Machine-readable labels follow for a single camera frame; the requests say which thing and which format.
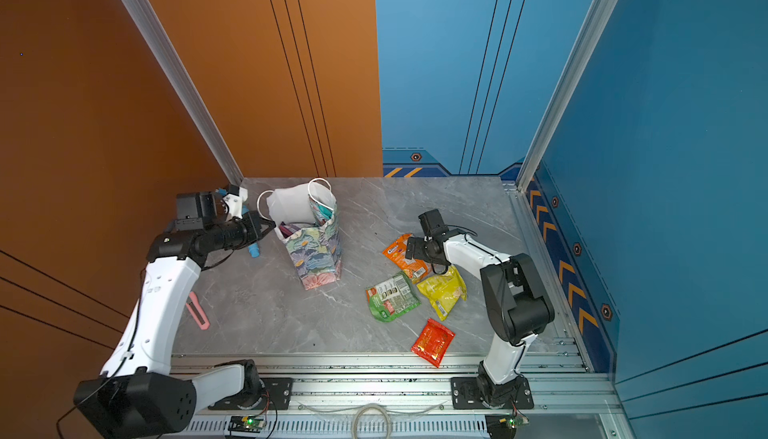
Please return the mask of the orange snack bag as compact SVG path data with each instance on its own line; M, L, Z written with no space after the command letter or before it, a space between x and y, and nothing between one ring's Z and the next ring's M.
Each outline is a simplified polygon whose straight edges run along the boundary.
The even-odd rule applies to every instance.
M413 284L416 284L427 278L431 273L431 269L423 260L408 259L406 257L407 244L411 237L411 234L401 235L392 244L387 246L382 251L382 254L397 265Z

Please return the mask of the yellow snack bag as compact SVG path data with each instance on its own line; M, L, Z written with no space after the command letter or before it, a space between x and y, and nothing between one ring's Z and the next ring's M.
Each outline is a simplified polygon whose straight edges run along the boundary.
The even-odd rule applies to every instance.
M440 321L446 320L460 300L468 299L466 283L454 265L443 274L422 280L417 289L430 302Z

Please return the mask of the floral paper gift bag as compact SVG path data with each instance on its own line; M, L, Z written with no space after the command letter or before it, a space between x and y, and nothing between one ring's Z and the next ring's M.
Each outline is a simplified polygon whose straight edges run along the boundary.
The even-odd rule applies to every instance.
M332 220L318 226L309 199L335 201ZM321 177L290 187L261 192L257 210L276 224L275 234L287 250L299 280L306 290L331 284L342 275L342 247L339 235L339 208L330 182ZM300 224L303 229L284 238L281 222Z

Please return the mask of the teal Fox's candy bag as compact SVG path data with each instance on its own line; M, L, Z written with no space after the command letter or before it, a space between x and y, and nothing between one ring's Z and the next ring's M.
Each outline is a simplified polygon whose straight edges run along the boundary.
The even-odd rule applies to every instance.
M310 208L318 226L323 226L335 216L336 202L310 198Z

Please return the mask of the red snack packet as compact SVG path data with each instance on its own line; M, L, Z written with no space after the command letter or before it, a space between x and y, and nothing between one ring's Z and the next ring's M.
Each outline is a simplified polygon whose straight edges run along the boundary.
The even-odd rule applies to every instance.
M441 366L455 333L434 319L428 319L411 351L436 368Z

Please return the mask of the purple Fox's berries bag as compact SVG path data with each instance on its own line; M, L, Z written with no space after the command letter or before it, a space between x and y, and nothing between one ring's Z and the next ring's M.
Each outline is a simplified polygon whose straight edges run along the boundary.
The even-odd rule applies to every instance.
M302 229L303 227L300 224L295 223L281 222L279 225L279 230L284 238L289 238L290 236L300 232Z

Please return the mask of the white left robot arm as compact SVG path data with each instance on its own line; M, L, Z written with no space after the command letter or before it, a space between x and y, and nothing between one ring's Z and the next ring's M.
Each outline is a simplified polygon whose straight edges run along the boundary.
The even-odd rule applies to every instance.
M104 438L149 438L184 430L218 403L260 406L266 395L251 360L214 367L192 379L171 374L174 339L208 256L233 253L263 239L273 221L247 208L248 192L180 194L177 216L153 240L140 274L141 291L126 329L99 376L78 384L74 407Z

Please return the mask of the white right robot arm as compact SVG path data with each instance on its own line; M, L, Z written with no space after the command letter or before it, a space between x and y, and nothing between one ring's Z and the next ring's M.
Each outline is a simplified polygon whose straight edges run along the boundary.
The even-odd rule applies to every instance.
M454 265L480 280L494 337L478 366L475 402L491 409L533 409L533 393L520 367L538 335L555 319L533 259L526 253L501 253L467 234L411 237L405 256L432 265Z

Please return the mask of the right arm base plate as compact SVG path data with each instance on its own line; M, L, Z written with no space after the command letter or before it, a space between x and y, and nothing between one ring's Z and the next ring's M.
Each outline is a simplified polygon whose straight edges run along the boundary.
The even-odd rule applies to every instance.
M453 377L450 380L453 408L532 410L533 393L527 378L519 375L505 384L494 384L485 376Z

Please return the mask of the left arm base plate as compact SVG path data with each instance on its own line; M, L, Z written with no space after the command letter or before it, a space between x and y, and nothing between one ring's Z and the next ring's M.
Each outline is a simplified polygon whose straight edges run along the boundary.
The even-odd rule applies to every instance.
M212 411L263 411L289 408L294 380L290 377L262 378L256 392L243 391L217 401L208 409Z

